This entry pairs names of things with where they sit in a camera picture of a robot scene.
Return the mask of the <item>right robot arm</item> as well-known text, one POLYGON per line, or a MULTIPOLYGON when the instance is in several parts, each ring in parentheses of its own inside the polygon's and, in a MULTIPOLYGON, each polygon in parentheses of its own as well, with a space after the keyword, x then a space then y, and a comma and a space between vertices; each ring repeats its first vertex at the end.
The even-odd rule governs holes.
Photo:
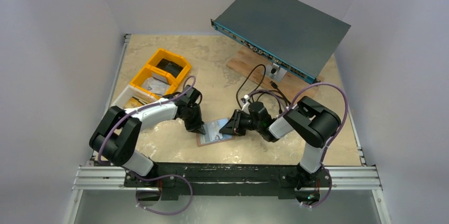
POLYGON ((277 142, 295 131, 306 142, 297 178, 301 184, 310 185, 318 178, 326 143, 341 125, 335 112, 305 96, 278 118, 271 117, 262 102, 249 103, 243 110, 235 110, 219 132, 244 136, 247 131, 256 131, 265 141, 277 142))

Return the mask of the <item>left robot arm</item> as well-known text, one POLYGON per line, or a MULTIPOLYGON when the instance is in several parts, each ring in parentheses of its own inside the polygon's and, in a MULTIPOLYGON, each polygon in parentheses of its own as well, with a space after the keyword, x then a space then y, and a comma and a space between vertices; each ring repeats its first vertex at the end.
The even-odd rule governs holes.
POLYGON ((158 172, 154 169, 156 164, 136 150, 140 133, 161 122, 181 119, 186 131, 205 134, 201 99, 201 92, 189 85, 177 95, 165 95, 141 107, 123 109, 112 106, 93 132, 89 146, 100 158, 136 173, 144 186, 152 186, 157 182, 158 172))

